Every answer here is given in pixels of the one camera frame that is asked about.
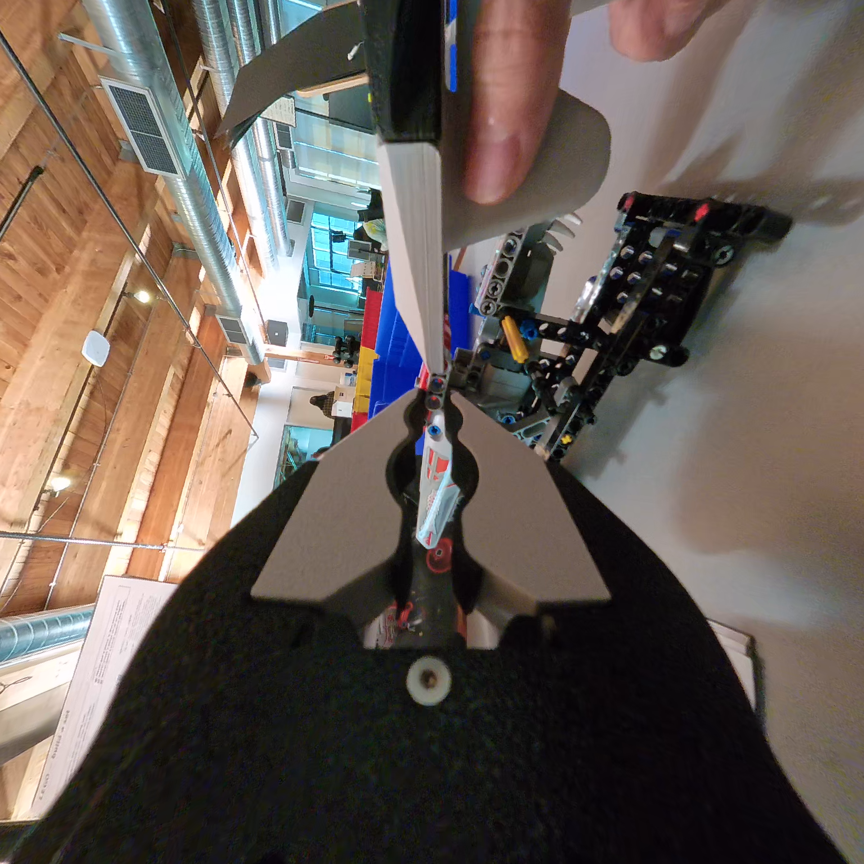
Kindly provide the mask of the person's right hand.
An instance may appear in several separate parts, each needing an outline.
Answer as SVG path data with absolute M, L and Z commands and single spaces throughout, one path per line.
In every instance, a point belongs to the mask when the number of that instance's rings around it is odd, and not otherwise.
M 670 59 L 723 1 L 607 4 L 612 47 L 639 62 Z M 464 191 L 486 206 L 528 175 L 556 100 L 572 15 L 567 1 L 484 1 L 472 40 L 471 121 Z

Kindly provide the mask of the grey desk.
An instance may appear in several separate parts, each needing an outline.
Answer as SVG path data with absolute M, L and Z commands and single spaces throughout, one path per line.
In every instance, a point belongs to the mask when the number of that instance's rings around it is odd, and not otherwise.
M 564 464 L 709 618 L 756 640 L 773 749 L 862 862 L 862 2 L 729 2 L 678 55 L 638 63 L 607 12 L 572 22 L 561 87 L 612 158 L 563 240 L 565 317 L 627 191 L 751 201 L 793 229 L 716 275 L 678 370 L 641 364 Z

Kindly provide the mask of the silver ventilation duct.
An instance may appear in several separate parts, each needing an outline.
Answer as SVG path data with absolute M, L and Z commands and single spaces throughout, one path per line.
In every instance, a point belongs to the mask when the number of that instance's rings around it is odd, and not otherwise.
M 149 89 L 181 161 L 179 177 L 164 178 L 180 221 L 214 289 L 216 316 L 225 337 L 251 365 L 265 361 L 264 342 L 251 309 L 243 306 L 241 270 L 225 232 L 185 105 L 168 64 L 147 2 L 84 1 L 116 75 L 108 77 Z

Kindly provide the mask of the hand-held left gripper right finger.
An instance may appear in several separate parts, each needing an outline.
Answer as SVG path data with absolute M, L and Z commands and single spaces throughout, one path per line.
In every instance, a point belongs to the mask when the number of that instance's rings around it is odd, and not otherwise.
M 611 599 L 548 464 L 463 395 L 446 403 L 454 516 L 452 576 L 468 644 L 497 644 L 517 617 Z

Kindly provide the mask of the louvred white vent grille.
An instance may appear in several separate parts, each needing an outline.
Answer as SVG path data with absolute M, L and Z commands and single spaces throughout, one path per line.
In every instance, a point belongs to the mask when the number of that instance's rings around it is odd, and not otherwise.
M 152 92 L 104 76 L 100 81 L 144 170 L 162 177 L 179 177 L 180 157 Z

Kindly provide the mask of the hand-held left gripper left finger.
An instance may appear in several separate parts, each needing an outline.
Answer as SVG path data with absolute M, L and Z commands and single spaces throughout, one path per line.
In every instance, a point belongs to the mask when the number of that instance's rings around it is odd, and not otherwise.
M 254 583 L 256 600 L 371 623 L 409 598 L 417 507 L 416 442 L 425 392 L 405 393 L 314 468 Z

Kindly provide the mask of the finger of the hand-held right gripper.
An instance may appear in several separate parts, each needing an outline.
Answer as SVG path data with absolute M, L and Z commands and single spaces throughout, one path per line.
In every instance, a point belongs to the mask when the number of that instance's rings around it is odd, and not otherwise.
M 445 373 L 441 158 L 426 142 L 376 142 L 395 305 L 422 361 Z

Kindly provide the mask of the yellow storage bin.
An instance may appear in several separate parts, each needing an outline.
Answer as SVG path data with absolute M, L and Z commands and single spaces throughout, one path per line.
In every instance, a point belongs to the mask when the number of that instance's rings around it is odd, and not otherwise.
M 369 413 L 374 363 L 378 359 L 378 354 L 373 348 L 363 345 L 360 347 L 355 396 L 352 405 L 352 412 L 354 414 L 368 415 Z

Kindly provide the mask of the brick-built toy truck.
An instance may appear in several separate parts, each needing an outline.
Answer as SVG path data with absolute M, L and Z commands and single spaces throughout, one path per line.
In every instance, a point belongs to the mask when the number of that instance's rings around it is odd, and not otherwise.
M 541 306 L 559 235 L 580 222 L 559 220 L 507 232 L 483 272 L 476 312 L 481 330 L 467 349 L 448 349 L 447 391 L 459 392 L 548 463 L 559 463 L 597 420 L 611 383 L 640 363 L 677 368 L 684 339 L 716 272 L 755 245 L 782 242 L 794 224 L 752 202 L 624 194 L 614 241 L 568 318 Z M 452 478 L 444 409 L 428 412 L 418 482 L 418 543 L 439 539 L 463 496 Z

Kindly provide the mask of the blue open-front bin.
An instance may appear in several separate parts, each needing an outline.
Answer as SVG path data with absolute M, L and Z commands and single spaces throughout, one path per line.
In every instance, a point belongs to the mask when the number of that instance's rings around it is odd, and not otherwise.
M 373 349 L 377 358 L 373 360 L 369 420 L 414 389 L 423 365 L 405 322 L 396 309 L 391 271 L 391 267 L 386 271 Z M 469 320 L 470 287 L 468 275 L 450 270 L 448 314 L 453 350 L 469 348 L 473 343 Z

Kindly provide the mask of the instruction sheet board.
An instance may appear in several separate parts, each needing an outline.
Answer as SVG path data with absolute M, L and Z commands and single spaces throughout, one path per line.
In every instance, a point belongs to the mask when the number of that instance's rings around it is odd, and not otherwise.
M 131 660 L 176 589 L 167 581 L 103 579 L 28 818 L 46 815 L 68 787 L 92 748 Z

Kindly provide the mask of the dark angled panel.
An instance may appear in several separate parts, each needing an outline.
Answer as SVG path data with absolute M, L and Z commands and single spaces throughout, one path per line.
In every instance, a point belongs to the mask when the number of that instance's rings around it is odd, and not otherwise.
M 218 136 L 233 148 L 277 100 L 292 92 L 334 92 L 365 84 L 360 2 L 326 7 L 238 72 Z

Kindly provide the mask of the black toy set box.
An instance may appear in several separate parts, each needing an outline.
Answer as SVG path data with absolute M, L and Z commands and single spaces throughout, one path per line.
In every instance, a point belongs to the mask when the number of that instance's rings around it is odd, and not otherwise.
M 448 645 L 492 650 L 500 630 L 479 612 L 467 614 L 452 588 L 453 525 L 434 547 L 412 546 L 413 573 L 403 606 L 393 601 L 362 631 L 366 649 L 420 651 Z

